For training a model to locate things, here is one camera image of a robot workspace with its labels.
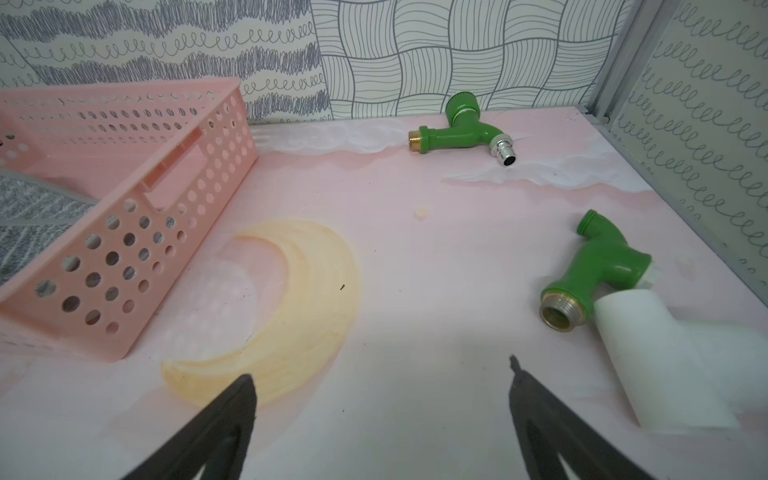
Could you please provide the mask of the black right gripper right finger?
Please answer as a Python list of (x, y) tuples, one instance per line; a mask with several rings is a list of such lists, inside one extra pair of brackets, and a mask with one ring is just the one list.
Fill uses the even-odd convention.
[(510, 357), (509, 408), (531, 479), (649, 479), (651, 476), (599, 435)]

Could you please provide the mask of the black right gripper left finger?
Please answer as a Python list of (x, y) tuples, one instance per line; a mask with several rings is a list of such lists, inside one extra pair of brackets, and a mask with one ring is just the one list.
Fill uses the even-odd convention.
[(257, 410), (252, 377), (243, 374), (203, 408), (128, 479), (238, 479)]

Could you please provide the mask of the grey striped square dishcloth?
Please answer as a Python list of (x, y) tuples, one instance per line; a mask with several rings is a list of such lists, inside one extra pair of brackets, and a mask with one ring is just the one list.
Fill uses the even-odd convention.
[(1, 282), (7, 283), (98, 201), (36, 177), (1, 171)]

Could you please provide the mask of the white plastic pipe elbow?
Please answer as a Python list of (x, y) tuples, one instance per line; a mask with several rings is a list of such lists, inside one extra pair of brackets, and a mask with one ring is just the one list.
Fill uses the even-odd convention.
[(650, 290), (609, 294), (595, 324), (642, 428), (737, 429), (767, 406), (767, 338), (738, 323), (677, 320)]

